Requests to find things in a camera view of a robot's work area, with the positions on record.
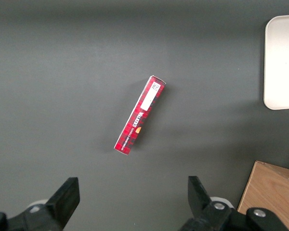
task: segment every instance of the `red box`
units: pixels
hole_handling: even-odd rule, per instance
[[[160,96],[166,83],[155,76],[151,76],[147,81],[131,115],[122,130],[115,149],[128,155],[134,144],[145,119],[150,113],[156,99]]]

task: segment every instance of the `red tartan box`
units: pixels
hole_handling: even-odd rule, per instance
[[[126,122],[122,130],[115,149],[119,152],[128,155],[131,147],[137,138],[145,119],[150,113],[152,106],[156,102],[160,93],[163,91],[166,83],[155,76],[151,76],[147,81],[143,92],[141,93],[130,118]]]

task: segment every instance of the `white label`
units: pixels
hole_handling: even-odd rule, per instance
[[[156,94],[158,93],[158,90],[160,88],[160,84],[153,82],[147,95],[144,98],[143,103],[141,104],[140,108],[147,111],[154,100]]]

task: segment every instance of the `red plaid pattern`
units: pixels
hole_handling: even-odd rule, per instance
[[[151,103],[151,105],[149,106],[148,110],[144,110],[141,108],[142,103],[144,102],[150,88],[152,87],[152,84],[156,82],[160,85],[158,91],[156,92],[156,95]],[[118,150],[119,152],[128,155],[130,153],[131,147],[135,142],[135,139],[138,136],[138,133],[136,132],[137,128],[141,128],[142,125],[144,124],[145,119],[147,118],[148,114],[150,113],[152,106],[154,105],[154,103],[156,102],[156,99],[160,96],[161,92],[163,91],[164,87],[165,87],[166,83],[155,77],[155,76],[151,76],[149,78],[149,80],[147,81],[145,88],[143,90],[143,92],[141,93],[138,102],[136,103],[130,118],[128,119],[123,131],[121,132],[117,143],[115,145],[115,149]],[[139,115],[139,113],[143,113],[142,117],[139,119],[139,122],[137,124],[137,126],[133,127],[133,123],[135,122],[135,120],[137,119],[137,116]]]

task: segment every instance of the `white tray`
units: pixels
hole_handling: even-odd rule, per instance
[[[273,18],[265,29],[263,100],[272,110],[289,109],[289,15]]]

